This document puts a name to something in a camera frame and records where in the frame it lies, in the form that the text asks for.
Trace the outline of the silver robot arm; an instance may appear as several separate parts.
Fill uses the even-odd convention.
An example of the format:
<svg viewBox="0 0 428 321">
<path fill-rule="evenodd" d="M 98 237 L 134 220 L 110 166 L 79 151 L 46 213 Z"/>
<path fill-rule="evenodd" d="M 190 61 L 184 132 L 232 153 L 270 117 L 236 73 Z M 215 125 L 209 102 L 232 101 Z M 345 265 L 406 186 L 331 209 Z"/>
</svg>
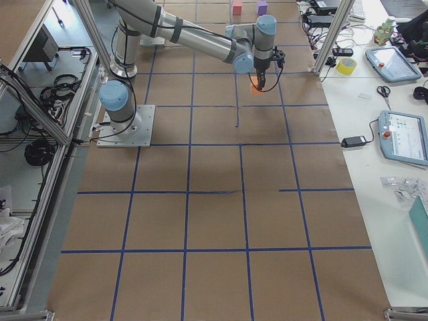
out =
<svg viewBox="0 0 428 321">
<path fill-rule="evenodd" d="M 254 70 L 253 87 L 259 92 L 265 90 L 270 64 L 284 66 L 285 54 L 274 45 L 277 21 L 271 15 L 262 15 L 254 23 L 229 25 L 221 35 L 166 12 L 154 1 L 111 1 L 111 5 L 120 16 L 116 51 L 110 59 L 110 71 L 118 78 L 135 77 L 136 51 L 143 35 L 200 51 L 231 64 L 237 74 Z"/>
</svg>

